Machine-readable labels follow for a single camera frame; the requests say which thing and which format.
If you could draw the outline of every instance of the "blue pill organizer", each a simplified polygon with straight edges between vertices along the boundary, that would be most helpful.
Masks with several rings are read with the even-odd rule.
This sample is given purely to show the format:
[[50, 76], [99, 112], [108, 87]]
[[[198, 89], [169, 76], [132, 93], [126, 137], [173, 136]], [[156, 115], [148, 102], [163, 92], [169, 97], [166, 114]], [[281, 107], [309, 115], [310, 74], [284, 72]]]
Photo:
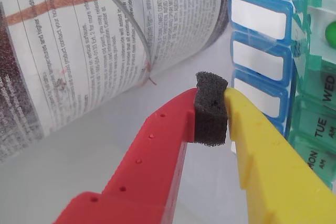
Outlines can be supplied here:
[[[305, 118], [311, 125], [295, 128], [298, 122], [291, 119], [297, 120], [305, 109], [298, 106], [300, 101], [314, 104], [325, 118], [335, 114], [336, 48], [330, 40], [336, 38], [330, 38], [333, 34], [327, 38], [326, 31], [336, 22], [336, 0], [229, 0], [229, 15], [234, 29], [233, 87], [265, 114], [309, 164], [302, 146], [290, 139], [315, 146], [316, 140], [305, 132], [318, 122]], [[334, 149], [323, 151], [330, 152], [329, 162], [336, 164]], [[332, 188], [336, 169], [328, 176], [323, 170], [314, 172]]]
[[253, 36], [290, 45], [293, 5], [284, 0], [230, 0], [232, 27]]

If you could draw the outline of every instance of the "white surface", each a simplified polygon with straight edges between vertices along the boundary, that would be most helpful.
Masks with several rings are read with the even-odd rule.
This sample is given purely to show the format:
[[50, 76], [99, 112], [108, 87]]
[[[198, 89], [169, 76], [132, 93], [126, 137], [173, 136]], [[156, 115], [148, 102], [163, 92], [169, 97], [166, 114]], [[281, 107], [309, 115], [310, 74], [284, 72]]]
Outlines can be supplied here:
[[243, 1], [232, 0], [232, 21], [274, 39], [284, 39], [286, 14]]
[[234, 80], [235, 89], [243, 93], [261, 112], [276, 118], [280, 111], [280, 98], [269, 94], [243, 82], [237, 78]]
[[276, 81], [282, 80], [284, 59], [233, 41], [233, 61]]
[[[232, 76], [230, 31], [211, 48], [103, 104], [0, 166], [0, 223], [52, 223], [70, 199], [100, 192], [145, 118], [181, 92], [195, 74]], [[230, 141], [219, 147], [189, 144], [174, 224], [247, 224]]]

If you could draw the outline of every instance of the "small hole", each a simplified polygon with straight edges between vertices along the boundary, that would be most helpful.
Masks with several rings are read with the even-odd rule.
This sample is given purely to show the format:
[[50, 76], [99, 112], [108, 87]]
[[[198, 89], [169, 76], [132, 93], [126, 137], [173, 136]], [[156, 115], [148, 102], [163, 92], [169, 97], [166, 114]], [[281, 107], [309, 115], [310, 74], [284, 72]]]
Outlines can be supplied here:
[[91, 202], [98, 202], [98, 198], [97, 197], [91, 197]]

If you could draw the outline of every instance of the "white label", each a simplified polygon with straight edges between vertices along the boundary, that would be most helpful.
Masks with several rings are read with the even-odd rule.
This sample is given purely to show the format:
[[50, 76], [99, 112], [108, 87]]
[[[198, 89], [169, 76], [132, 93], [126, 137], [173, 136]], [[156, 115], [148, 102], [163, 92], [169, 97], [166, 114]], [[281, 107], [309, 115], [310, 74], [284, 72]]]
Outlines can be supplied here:
[[284, 59], [233, 41], [233, 61], [276, 81], [282, 80]]
[[274, 39], [285, 38], [286, 14], [277, 13], [243, 0], [232, 0], [231, 8], [233, 22]]
[[[204, 47], [222, 0], [120, 1], [146, 36], [155, 74]], [[0, 0], [0, 7], [44, 136], [145, 80], [144, 47], [112, 0]]]
[[265, 113], [272, 118], [277, 118], [279, 116], [279, 97], [272, 97], [237, 78], [234, 80], [234, 86], [235, 89], [245, 95], [262, 113]]

